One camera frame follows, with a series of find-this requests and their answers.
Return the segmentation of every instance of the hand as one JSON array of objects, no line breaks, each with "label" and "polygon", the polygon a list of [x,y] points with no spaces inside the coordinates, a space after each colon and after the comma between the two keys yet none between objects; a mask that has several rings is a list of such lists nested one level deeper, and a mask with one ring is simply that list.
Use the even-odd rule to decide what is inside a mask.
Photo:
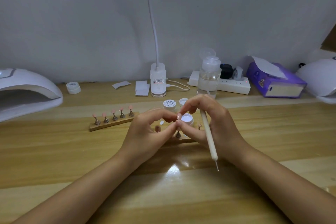
[{"label": "hand", "polygon": [[152,157],[176,132],[175,122],[159,133],[154,132],[151,124],[160,119],[170,123],[177,120],[177,115],[165,109],[152,109],[133,119],[118,154],[131,161],[135,168]]},{"label": "hand", "polygon": [[[233,162],[235,158],[241,157],[242,152],[249,144],[239,133],[229,111],[212,97],[197,95],[186,101],[180,113],[183,115],[189,111],[189,113],[193,114],[197,108],[206,111],[211,117],[209,126],[218,156],[226,158],[230,162]],[[204,130],[195,129],[181,120],[176,123],[185,135],[208,147]]]}]

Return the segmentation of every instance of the small round container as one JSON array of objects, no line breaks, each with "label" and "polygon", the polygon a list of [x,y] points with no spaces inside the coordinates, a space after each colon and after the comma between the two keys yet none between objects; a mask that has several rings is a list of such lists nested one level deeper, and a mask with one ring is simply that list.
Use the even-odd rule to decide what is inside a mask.
[{"label": "small round container", "polygon": [[187,101],[187,98],[181,98],[179,103],[180,103],[180,107],[184,106],[184,103]]},{"label": "small round container", "polygon": [[187,123],[189,126],[191,126],[194,123],[194,119],[192,115],[189,113],[185,113],[184,115],[182,115],[181,120]]},{"label": "small round container", "polygon": [[78,82],[67,83],[66,89],[68,90],[69,94],[77,94],[81,92],[81,87],[79,86]]},{"label": "small round container", "polygon": [[171,112],[174,112],[176,108],[176,102],[174,100],[167,99],[163,102],[163,108]]}]

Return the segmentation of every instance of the forearm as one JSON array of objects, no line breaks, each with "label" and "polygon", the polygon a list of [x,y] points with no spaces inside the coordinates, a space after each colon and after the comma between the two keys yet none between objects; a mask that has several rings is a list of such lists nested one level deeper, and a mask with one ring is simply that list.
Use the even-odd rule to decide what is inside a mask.
[{"label": "forearm", "polygon": [[248,147],[233,163],[271,198],[293,223],[334,223],[336,198],[262,152]]},{"label": "forearm", "polygon": [[86,223],[107,196],[136,168],[116,154],[30,210],[14,224]]}]

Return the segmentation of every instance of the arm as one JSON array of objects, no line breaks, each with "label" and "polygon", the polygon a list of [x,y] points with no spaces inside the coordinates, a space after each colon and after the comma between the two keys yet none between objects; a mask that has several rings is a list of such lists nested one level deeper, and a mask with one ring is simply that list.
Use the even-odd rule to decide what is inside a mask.
[{"label": "arm", "polygon": [[150,110],[134,118],[120,150],[109,160],[82,176],[14,221],[14,224],[86,223],[111,192],[140,164],[152,157],[174,134],[176,123],[155,133],[155,120],[175,121],[176,114]]},{"label": "arm", "polygon": [[[295,224],[331,224],[336,220],[336,198],[250,146],[239,133],[229,111],[207,95],[195,96],[181,113],[197,108],[208,112],[210,129],[219,156],[245,172]],[[178,120],[183,133],[207,146],[204,130]]]}]

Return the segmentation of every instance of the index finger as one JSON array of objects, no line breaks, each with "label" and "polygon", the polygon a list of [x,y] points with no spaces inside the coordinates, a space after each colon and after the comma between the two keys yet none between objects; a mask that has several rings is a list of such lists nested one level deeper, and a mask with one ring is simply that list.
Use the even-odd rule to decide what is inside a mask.
[{"label": "index finger", "polygon": [[215,118],[215,116],[223,110],[220,103],[214,100],[211,96],[200,94],[188,99],[181,108],[180,113],[182,115],[186,112],[194,113],[197,108],[206,111],[212,118]]},{"label": "index finger", "polygon": [[177,120],[177,115],[173,112],[170,112],[166,109],[153,109],[149,110],[146,112],[143,112],[138,115],[139,119],[141,121],[144,121],[146,123],[152,124],[156,120],[171,120],[171,121],[176,121]]}]

